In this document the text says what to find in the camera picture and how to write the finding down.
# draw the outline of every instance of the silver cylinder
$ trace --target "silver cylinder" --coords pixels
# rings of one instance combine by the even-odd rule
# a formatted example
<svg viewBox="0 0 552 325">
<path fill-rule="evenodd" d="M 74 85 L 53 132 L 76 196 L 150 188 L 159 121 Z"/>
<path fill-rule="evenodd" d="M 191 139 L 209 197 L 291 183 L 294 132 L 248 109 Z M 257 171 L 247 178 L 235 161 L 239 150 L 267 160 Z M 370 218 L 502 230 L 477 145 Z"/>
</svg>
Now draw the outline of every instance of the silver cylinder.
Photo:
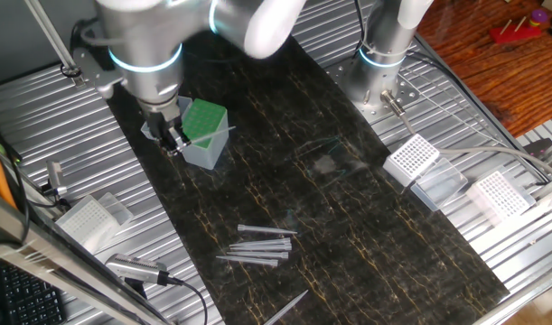
<svg viewBox="0 0 552 325">
<path fill-rule="evenodd" d="M 97 9 L 126 90 L 145 103 L 173 98 L 182 85 L 182 42 L 207 28 L 201 18 L 209 1 L 165 2 L 139 12 Z"/>
<path fill-rule="evenodd" d="M 244 49 L 249 21 L 261 5 L 261 0 L 215 0 L 212 30 Z"/>
<path fill-rule="evenodd" d="M 398 72 L 416 27 L 408 29 L 398 22 L 402 0 L 378 0 L 367 23 L 366 44 L 362 45 L 341 80 L 348 98 L 362 109 L 381 107 L 380 94 L 398 92 Z"/>
</svg>

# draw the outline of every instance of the blue led ring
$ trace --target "blue led ring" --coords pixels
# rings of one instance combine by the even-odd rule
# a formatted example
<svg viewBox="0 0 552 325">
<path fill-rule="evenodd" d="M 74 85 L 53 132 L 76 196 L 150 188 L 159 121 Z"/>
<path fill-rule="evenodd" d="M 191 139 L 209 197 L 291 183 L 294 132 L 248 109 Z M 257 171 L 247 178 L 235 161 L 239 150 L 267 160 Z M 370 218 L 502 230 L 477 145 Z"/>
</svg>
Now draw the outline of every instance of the blue led ring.
<svg viewBox="0 0 552 325">
<path fill-rule="evenodd" d="M 210 21 L 210 29 L 213 33 L 218 33 L 218 29 L 215 27 L 215 8 L 218 6 L 219 0 L 211 0 L 210 6 L 210 16 L 208 20 Z"/>
<path fill-rule="evenodd" d="M 390 63 L 390 64 L 382 64 L 382 63 L 377 63 L 377 62 L 374 62 L 373 60 L 370 60 L 369 57 L 366 56 L 366 54 L 364 54 L 364 51 L 362 50 L 362 48 L 360 48 L 360 55 L 362 56 L 362 58 L 369 64 L 373 65 L 373 66 L 376 66 L 376 67 L 380 67 L 380 68 L 392 68 L 392 67 L 396 67 L 397 65 L 399 65 L 400 63 L 402 63 L 404 61 L 404 59 L 406 58 L 406 56 L 404 58 L 402 58 L 402 60 L 396 62 L 396 63 Z"/>
<path fill-rule="evenodd" d="M 177 52 L 172 56 L 171 59 L 169 59 L 167 62 L 161 63 L 153 67 L 136 67 L 136 66 L 132 66 L 130 64 L 124 63 L 123 61 L 118 59 L 115 56 L 115 54 L 113 54 L 111 49 L 109 49 L 109 55 L 111 56 L 111 59 L 113 60 L 113 62 L 116 63 L 116 65 L 118 65 L 119 67 L 125 70 L 139 72 L 139 73 L 149 73 L 149 72 L 156 72 L 159 70 L 163 70 L 165 68 L 168 68 L 172 64 L 174 64 L 177 61 L 177 59 L 179 59 L 179 55 L 182 53 L 182 48 L 183 48 L 183 44 L 179 44 L 179 50 L 177 50 Z"/>
</svg>

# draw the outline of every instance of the metal rail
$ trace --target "metal rail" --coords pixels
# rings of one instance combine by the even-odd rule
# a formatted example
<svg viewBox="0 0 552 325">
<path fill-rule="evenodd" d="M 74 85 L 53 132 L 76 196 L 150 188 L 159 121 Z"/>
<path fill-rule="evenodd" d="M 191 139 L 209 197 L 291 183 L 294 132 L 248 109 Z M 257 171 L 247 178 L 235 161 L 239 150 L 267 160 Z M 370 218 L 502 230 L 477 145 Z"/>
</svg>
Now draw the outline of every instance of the metal rail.
<svg viewBox="0 0 552 325">
<path fill-rule="evenodd" d="M 0 198 L 0 239 L 19 240 L 23 233 L 22 218 L 20 212 Z M 44 226 L 59 230 L 52 223 Z M 109 278 L 74 254 L 77 247 L 73 249 L 72 246 L 76 243 L 65 245 L 33 223 L 25 243 L 16 250 L 0 246 L 0 257 L 125 324 L 169 324 L 149 302 L 114 274 Z"/>
</svg>

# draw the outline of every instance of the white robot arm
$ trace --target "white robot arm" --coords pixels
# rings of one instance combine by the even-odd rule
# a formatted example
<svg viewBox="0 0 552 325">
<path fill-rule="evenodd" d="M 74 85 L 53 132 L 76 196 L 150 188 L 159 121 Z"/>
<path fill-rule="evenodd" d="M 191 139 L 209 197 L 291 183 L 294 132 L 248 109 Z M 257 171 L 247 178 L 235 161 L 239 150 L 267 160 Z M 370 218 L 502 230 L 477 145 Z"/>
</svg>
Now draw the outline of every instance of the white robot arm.
<svg viewBox="0 0 552 325">
<path fill-rule="evenodd" d="M 104 34 L 117 40 L 109 52 L 122 84 L 137 98 L 152 134 L 171 152 L 181 142 L 173 134 L 182 134 L 176 105 L 182 43 L 211 30 L 248 56 L 264 59 L 284 44 L 305 1 L 96 0 L 96 7 Z"/>
</svg>

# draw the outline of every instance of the red object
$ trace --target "red object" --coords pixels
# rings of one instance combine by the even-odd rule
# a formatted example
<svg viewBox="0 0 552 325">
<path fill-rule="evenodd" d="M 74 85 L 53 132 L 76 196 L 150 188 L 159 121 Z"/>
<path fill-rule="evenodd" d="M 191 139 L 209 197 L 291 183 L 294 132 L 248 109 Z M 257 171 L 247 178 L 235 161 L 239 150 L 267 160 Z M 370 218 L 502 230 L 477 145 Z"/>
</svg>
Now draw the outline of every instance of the red object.
<svg viewBox="0 0 552 325">
<path fill-rule="evenodd" d="M 527 26 L 525 24 L 520 26 L 516 32 L 514 30 L 517 29 L 517 25 L 511 24 L 504 33 L 501 34 L 503 28 L 504 27 L 499 27 L 489 30 L 489 34 L 497 44 L 524 40 L 530 37 L 539 36 L 542 33 L 538 27 Z"/>
</svg>

